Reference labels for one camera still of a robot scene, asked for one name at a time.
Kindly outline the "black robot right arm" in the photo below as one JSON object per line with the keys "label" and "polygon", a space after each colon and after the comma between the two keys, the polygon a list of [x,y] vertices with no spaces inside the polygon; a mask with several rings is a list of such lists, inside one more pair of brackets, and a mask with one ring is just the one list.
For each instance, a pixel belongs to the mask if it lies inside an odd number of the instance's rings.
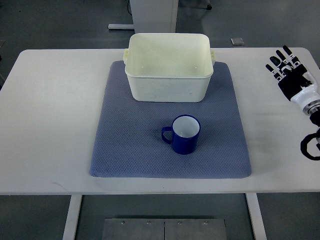
{"label": "black robot right arm", "polygon": [[320,126],[320,100],[315,100],[308,103],[303,109],[302,112],[309,116],[310,121],[316,125]]}

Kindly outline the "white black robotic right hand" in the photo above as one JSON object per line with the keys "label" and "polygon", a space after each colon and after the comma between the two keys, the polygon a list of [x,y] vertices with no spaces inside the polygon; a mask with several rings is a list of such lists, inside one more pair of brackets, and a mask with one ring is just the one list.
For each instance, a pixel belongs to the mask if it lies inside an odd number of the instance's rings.
{"label": "white black robotic right hand", "polygon": [[269,58],[273,65],[266,64],[265,67],[277,80],[283,95],[303,110],[307,104],[320,100],[320,87],[292,50],[286,45],[282,49],[276,51],[276,56]]}

